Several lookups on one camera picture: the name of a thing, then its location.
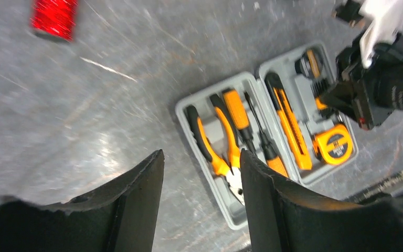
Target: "robotic hand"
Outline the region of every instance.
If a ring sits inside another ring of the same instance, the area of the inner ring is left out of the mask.
[[[348,0],[333,16],[370,24],[336,57],[336,83],[320,99],[371,130],[403,110],[403,0]]]

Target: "marble surface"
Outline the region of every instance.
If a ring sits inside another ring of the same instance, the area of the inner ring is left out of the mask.
[[[359,32],[330,18],[333,0],[82,0],[75,41],[55,44],[32,35],[30,5],[0,1],[0,195],[67,202],[163,149],[153,251],[249,245],[188,151],[177,101],[315,39],[334,57]],[[403,169],[403,112],[355,133],[357,160],[314,190],[344,198]]]

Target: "gray plastic tool case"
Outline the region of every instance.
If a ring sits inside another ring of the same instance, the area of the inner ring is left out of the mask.
[[[253,130],[254,145],[257,148],[257,155],[261,160],[264,161],[263,153],[260,150],[257,123],[248,107],[248,104],[245,102],[243,95],[243,92],[247,91],[248,94],[250,94],[253,106],[257,111],[257,116],[263,124],[262,126],[264,131],[273,140],[273,144],[277,148],[276,150],[279,152],[279,156],[285,165],[290,179],[302,184],[305,187],[310,187],[314,183],[319,182],[325,176],[337,171],[338,169],[342,169],[348,163],[350,163],[354,158],[356,158],[358,154],[358,147],[348,118],[343,118],[343,122],[353,140],[354,147],[351,157],[345,163],[339,166],[325,164],[315,158],[311,135],[331,129],[334,123],[337,122],[338,118],[331,117],[327,120],[319,120],[321,117],[316,107],[313,91],[311,90],[312,80],[307,79],[303,75],[298,75],[295,72],[294,62],[302,57],[308,48],[316,48],[316,50],[319,51],[324,61],[324,68],[321,73],[321,78],[326,78],[330,83],[332,83],[335,79],[330,64],[332,61],[330,61],[323,44],[319,41],[316,41],[296,48],[273,60],[265,62],[258,69],[257,79],[249,72],[242,72],[182,99],[180,102],[178,102],[175,108],[178,120],[183,128],[189,145],[198,162],[200,163],[203,174],[206,176],[220,210],[231,229],[238,230],[247,225],[248,222],[245,207],[241,205],[240,202],[229,191],[226,181],[222,177],[216,176],[213,173],[211,165],[205,160],[202,153],[198,149],[186,119],[185,109],[189,105],[194,105],[197,108],[198,114],[203,122],[206,136],[209,139],[213,149],[219,155],[226,156],[226,152],[228,150],[226,137],[224,132],[219,130],[223,129],[223,127],[220,121],[217,119],[214,109],[209,102],[209,96],[214,93],[217,93],[221,96],[221,92],[227,88],[236,89],[241,96],[245,109],[247,110],[248,118]],[[287,138],[281,128],[280,119],[273,107],[271,97],[265,84],[261,81],[265,78],[265,75],[269,71],[274,71],[280,76],[286,96],[297,118],[306,145],[310,152],[313,162],[313,168],[310,171],[298,169],[294,155],[287,143]],[[239,142],[239,147],[240,149],[245,148],[244,144],[241,142]]]

